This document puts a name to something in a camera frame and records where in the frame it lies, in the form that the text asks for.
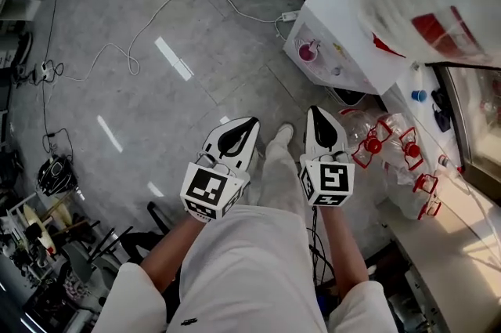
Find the black device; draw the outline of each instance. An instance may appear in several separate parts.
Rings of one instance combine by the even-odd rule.
[[[38,171],[38,185],[47,195],[59,194],[77,185],[77,178],[71,169],[71,163],[65,156],[54,155]]]

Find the red object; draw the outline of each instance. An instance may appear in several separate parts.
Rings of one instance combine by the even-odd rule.
[[[377,135],[378,129],[380,131],[386,132],[387,135],[378,136]],[[380,153],[381,148],[383,147],[383,143],[389,140],[392,133],[393,132],[391,131],[390,127],[386,125],[386,123],[384,123],[381,120],[378,120],[376,125],[374,125],[374,127],[370,129],[369,133],[367,134],[367,137],[359,144],[357,151],[351,155],[355,163],[359,165],[361,168],[367,168],[369,163],[373,160],[373,155]],[[363,150],[370,153],[369,161],[367,163],[364,163],[362,160],[360,160],[361,158],[363,158],[364,155]]]
[[[470,53],[466,53],[463,47],[460,46],[475,47],[477,54],[483,54],[482,48],[468,26],[464,23],[458,9],[454,5],[451,5],[449,10],[450,13],[447,15],[452,15],[459,24],[459,28],[455,29],[451,34],[433,13],[423,14],[422,16],[413,18],[413,26],[424,40],[444,57],[454,59],[471,55]]]
[[[430,174],[421,174],[414,184],[413,192],[422,190],[427,194],[432,195],[438,184],[438,178]]]
[[[370,137],[369,140],[366,142],[366,149],[371,154],[379,154],[381,152],[382,147],[383,145],[381,144],[381,141],[379,141],[378,138]]]
[[[421,149],[415,143],[409,142],[405,145],[404,152],[410,157],[418,157],[421,154]]]
[[[312,61],[315,59],[315,54],[310,50],[310,45],[303,45],[299,48],[299,57],[304,61]]]
[[[427,206],[428,206],[428,203],[424,204],[423,207],[421,208],[420,214],[417,216],[418,220],[421,220],[421,218],[423,217],[423,215],[426,213]]]
[[[373,34],[373,44],[381,50],[384,50],[385,52],[396,54],[397,56],[403,57],[405,59],[405,56],[401,55],[400,53],[396,53],[393,50],[391,50],[386,43],[381,41],[375,34]]]
[[[398,139],[400,139],[400,142],[402,143],[404,160],[409,166],[409,170],[416,170],[424,162],[423,156],[421,156],[421,149],[416,144],[416,129],[414,127],[409,128],[401,134]]]

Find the red bottle cap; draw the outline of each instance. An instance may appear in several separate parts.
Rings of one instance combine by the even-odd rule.
[[[378,138],[369,138],[364,146],[371,154],[379,154],[383,147]]]
[[[410,157],[418,157],[421,154],[421,149],[415,143],[409,143],[405,147],[405,154]]]

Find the white pants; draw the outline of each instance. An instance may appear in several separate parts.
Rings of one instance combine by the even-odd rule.
[[[305,198],[289,150],[275,140],[266,148],[258,206],[293,212],[305,220]]]

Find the glass door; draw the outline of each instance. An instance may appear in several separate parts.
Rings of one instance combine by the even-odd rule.
[[[501,205],[501,71],[437,66],[454,111],[464,178]]]

